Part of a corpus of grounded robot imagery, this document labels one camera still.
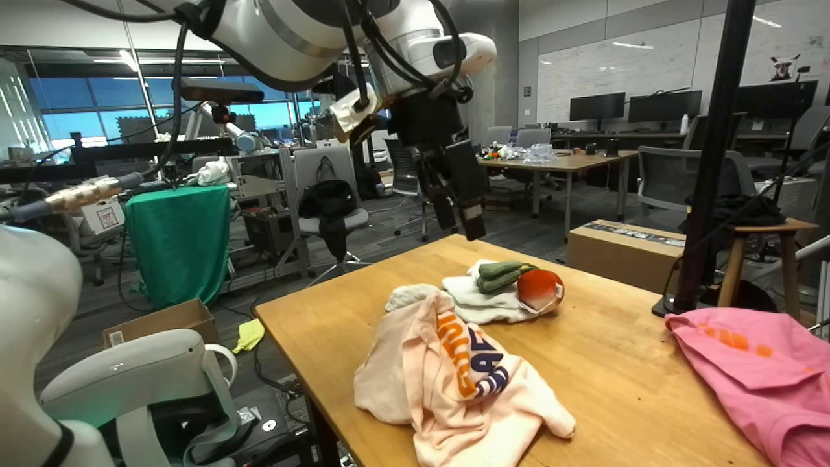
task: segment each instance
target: desk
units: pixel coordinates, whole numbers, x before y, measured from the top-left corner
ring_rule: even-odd
[[[573,442],[541,434],[524,465],[764,465],[651,317],[655,293],[460,237],[257,306],[314,408],[359,465],[414,465],[410,429],[379,422],[353,404],[353,376],[371,354],[390,288],[437,284],[481,258],[524,258],[568,286],[556,317],[486,328],[578,421]]]
[[[571,155],[554,155],[549,160],[481,160],[486,168],[516,168],[516,172],[532,172],[532,214],[540,216],[540,185],[541,175],[565,175],[565,237],[571,230],[571,202],[573,202],[573,175],[588,172],[595,166],[611,166],[623,163],[617,192],[619,192],[619,216],[626,199],[626,160],[634,158],[638,150],[619,150],[619,155],[606,155],[606,154],[571,154]]]

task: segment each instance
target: white machine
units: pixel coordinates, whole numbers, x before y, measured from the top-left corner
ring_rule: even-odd
[[[149,16],[105,14],[82,0],[82,10],[122,22]],[[455,35],[437,0],[140,0],[157,18],[171,18],[215,41],[246,70],[275,88],[307,88],[331,62],[348,58],[358,66],[358,92],[340,101],[341,128],[358,131],[371,114],[389,107],[399,141],[416,146],[442,185],[437,160],[459,150],[455,107],[468,101],[463,77],[494,59],[494,44],[476,35]],[[374,70],[363,77],[359,58]],[[52,211],[87,206],[130,189],[140,176],[82,185],[0,216],[25,220]],[[476,211],[459,189],[442,192],[460,216]],[[113,465],[100,434],[102,421],[115,421],[125,434],[148,429],[144,404],[192,395],[215,395],[224,422],[201,439],[206,447],[233,439],[239,421],[228,404],[215,358],[196,334],[152,334],[115,345],[60,374],[40,397],[32,395],[32,369],[56,343],[78,310],[80,268],[56,242],[0,227],[0,457],[3,465]],[[152,435],[122,439],[122,454],[134,465],[162,465]]]

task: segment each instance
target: green fabric cover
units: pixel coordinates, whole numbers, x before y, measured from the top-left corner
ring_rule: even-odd
[[[152,306],[218,299],[228,269],[228,186],[176,186],[134,194],[125,216]]]

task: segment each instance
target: black stand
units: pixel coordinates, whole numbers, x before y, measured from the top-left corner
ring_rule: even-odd
[[[707,107],[711,125],[706,128],[706,144],[699,154],[699,172],[694,182],[691,214],[687,217],[687,242],[682,253],[678,290],[671,311],[690,311],[696,306],[706,284],[706,258],[711,249],[707,228],[712,224],[712,207],[721,179],[721,160],[728,146],[728,123],[734,110],[734,93],[742,81],[755,0],[728,0],[726,23],[721,37],[717,67]]]

